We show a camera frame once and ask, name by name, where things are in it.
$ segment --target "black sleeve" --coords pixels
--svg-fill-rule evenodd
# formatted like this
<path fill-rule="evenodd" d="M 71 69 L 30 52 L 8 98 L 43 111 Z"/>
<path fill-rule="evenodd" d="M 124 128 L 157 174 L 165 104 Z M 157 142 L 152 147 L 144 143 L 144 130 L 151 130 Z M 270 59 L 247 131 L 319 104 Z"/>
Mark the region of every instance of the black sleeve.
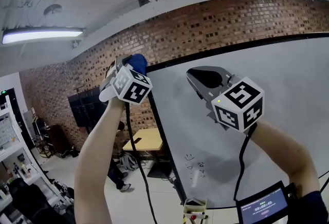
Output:
<path fill-rule="evenodd" d="M 328 212 L 320 191 L 314 191 L 297 201 L 297 205 L 288 215 L 288 224 L 292 223 L 328 223 Z"/>

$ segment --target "ceiling light fixture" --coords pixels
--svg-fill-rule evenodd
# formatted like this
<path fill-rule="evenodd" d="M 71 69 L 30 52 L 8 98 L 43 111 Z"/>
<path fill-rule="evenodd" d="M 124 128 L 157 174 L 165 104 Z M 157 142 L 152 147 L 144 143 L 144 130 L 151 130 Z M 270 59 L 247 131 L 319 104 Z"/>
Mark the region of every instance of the ceiling light fixture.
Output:
<path fill-rule="evenodd" d="M 80 28 L 69 27 L 34 27 L 5 30 L 2 38 L 2 44 L 13 42 L 48 39 L 77 37 L 83 33 Z"/>

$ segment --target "whiteboard frame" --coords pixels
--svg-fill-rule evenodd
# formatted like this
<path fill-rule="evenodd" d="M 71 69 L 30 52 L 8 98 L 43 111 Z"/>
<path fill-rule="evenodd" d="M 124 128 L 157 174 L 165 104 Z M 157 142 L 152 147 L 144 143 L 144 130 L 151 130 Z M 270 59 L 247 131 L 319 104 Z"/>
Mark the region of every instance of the whiteboard frame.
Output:
<path fill-rule="evenodd" d="M 164 69 L 164 68 L 168 68 L 168 67 L 175 66 L 175 65 L 178 65 L 178 64 L 182 64 L 182 63 L 186 63 L 186 62 L 190 62 L 190 61 L 195 61 L 195 60 L 199 60 L 199 59 L 203 59 L 203 58 L 207 58 L 207 57 L 211 57 L 211 56 L 215 56 L 215 55 L 219 55 L 219 54 L 224 54 L 224 53 L 228 53 L 228 52 L 253 48 L 253 47 L 259 47 L 259 46 L 270 45 L 270 44 L 281 43 L 281 42 L 307 40 L 307 39 L 318 39 L 318 38 L 327 38 L 327 37 L 329 37 L 329 32 L 314 32 L 314 33 L 304 33 L 304 34 L 279 36 L 279 37 L 261 39 L 261 40 L 256 40 L 256 41 L 238 43 L 238 44 L 228 45 L 228 46 L 225 46 L 225 47 L 219 47 L 219 48 L 215 48 L 215 49 L 211 49 L 211 50 L 201 51 L 201 52 L 198 52 L 198 53 L 194 53 L 194 54 L 187 55 L 187 56 L 184 56 L 184 57 L 180 57 L 180 58 L 177 58 L 177 59 L 173 59 L 173 60 L 170 60 L 170 61 L 166 61 L 166 62 L 158 63 L 158 64 L 155 64 L 155 65 L 151 65 L 151 66 L 148 66 L 146 68 L 146 72 L 148 74 L 149 72 Z M 149 97 L 150 105 L 151 105 L 151 108 L 152 108 L 152 111 L 153 111 L 153 114 L 154 114 L 155 122 L 158 126 L 160 136 L 161 136 L 161 139 L 163 141 L 164 148 L 168 152 L 169 161 L 170 161 L 170 164 L 172 166 L 174 175 L 176 177 L 176 183 L 175 183 L 176 191 L 179 195 L 181 203 L 184 204 L 185 200 L 187 199 L 186 193 L 184 191 L 182 182 L 180 180 L 180 177 L 179 177 L 179 174 L 178 174 L 178 171 L 177 171 L 174 159 L 173 159 L 173 156 L 172 156 L 171 151 L 170 151 L 170 147 L 169 147 L 167 139 L 166 139 L 165 132 L 164 132 L 163 127 L 162 127 L 162 123 L 161 123 L 161 120 L 160 120 L 160 117 L 159 117 L 159 113 L 158 113 L 158 110 L 157 110 L 157 107 L 156 107 L 156 104 L 155 104 L 155 101 L 154 101 L 154 98 L 153 98 L 153 95 L 152 95 L 152 90 L 150 91 L 148 97 Z M 215 209 L 230 209 L 230 208 L 236 208 L 236 207 L 222 207 L 222 208 L 209 208 L 209 209 L 215 210 Z"/>

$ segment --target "wooden table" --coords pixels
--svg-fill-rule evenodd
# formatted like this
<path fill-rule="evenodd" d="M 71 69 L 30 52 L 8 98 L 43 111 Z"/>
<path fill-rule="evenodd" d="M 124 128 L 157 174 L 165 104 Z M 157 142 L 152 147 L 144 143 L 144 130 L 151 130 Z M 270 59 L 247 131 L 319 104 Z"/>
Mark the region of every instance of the wooden table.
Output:
<path fill-rule="evenodd" d="M 154 165 L 148 173 L 148 177 L 168 178 L 172 170 L 171 165 L 169 162 L 160 162 L 156 153 L 163 145 L 158 128 L 140 129 L 133 139 L 137 151 L 151 151 L 153 156 Z M 123 150 L 133 150 L 131 141 L 123 147 Z"/>

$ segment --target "black cable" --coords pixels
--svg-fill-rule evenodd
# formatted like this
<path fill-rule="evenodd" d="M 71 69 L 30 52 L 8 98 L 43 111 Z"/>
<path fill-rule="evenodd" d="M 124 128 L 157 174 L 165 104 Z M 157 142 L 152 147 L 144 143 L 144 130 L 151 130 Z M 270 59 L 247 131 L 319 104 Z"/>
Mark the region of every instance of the black cable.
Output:
<path fill-rule="evenodd" d="M 328 179 L 326 180 L 326 182 L 324 183 L 324 185 L 322 186 L 322 188 L 321 188 L 321 190 L 320 190 L 321 193 L 322 193 L 322 191 L 325 189 L 325 187 L 328 185 L 328 183 L 329 183 L 329 177 L 328 177 Z"/>
<path fill-rule="evenodd" d="M 129 107 L 129 103 L 127 103 L 127 102 L 125 103 L 125 113 L 126 113 L 126 118 L 127 118 L 127 127 L 128 127 L 128 131 L 129 131 L 130 141 L 132 143 L 132 148 L 134 150 L 134 155 L 136 157 L 137 164 L 139 166 L 139 170 L 140 170 L 140 172 L 142 174 L 142 177 L 144 179 L 144 182 L 145 182 L 146 193 L 148 195 L 148 200 L 149 200 L 149 204 L 150 204 L 150 209 L 151 209 L 151 213 L 152 213 L 152 216 L 153 216 L 153 220 L 154 220 L 154 223 L 157 224 L 158 222 L 155 219 L 155 215 L 154 215 L 154 211 L 153 211 L 153 207 L 152 207 L 152 202 L 151 202 L 151 198 L 150 198 L 149 184 L 148 184 L 148 181 L 146 179 L 144 170 L 143 170 L 143 168 L 142 168 L 142 166 L 140 164 L 139 156 L 138 156 L 138 153 L 137 153 L 137 150 L 136 150 L 136 147 L 135 147 L 135 143 L 134 143 L 134 139 L 133 139 L 132 127 L 130 125 L 130 107 Z"/>
<path fill-rule="evenodd" d="M 241 182 L 241 179 L 242 179 L 242 176 L 243 176 L 243 173 L 245 172 L 245 163 L 243 161 L 243 154 L 245 153 L 245 150 L 246 150 L 246 147 L 247 147 L 247 144 L 253 134 L 253 132 L 255 131 L 257 127 L 257 123 L 254 123 L 250 128 L 249 128 L 249 131 L 248 131 L 248 134 L 242 144 L 242 147 L 241 147 L 241 150 L 240 150 L 240 153 L 239 153 L 239 162 L 240 162 L 240 174 L 239 174 L 239 177 L 237 178 L 237 182 L 236 182 L 236 185 L 235 185 L 235 190 L 234 190 L 234 196 L 233 196 L 233 200 L 235 202 L 238 202 L 238 200 L 236 199 L 236 195 L 237 195 L 237 192 L 239 190 L 239 186 L 240 186 L 240 182 Z"/>

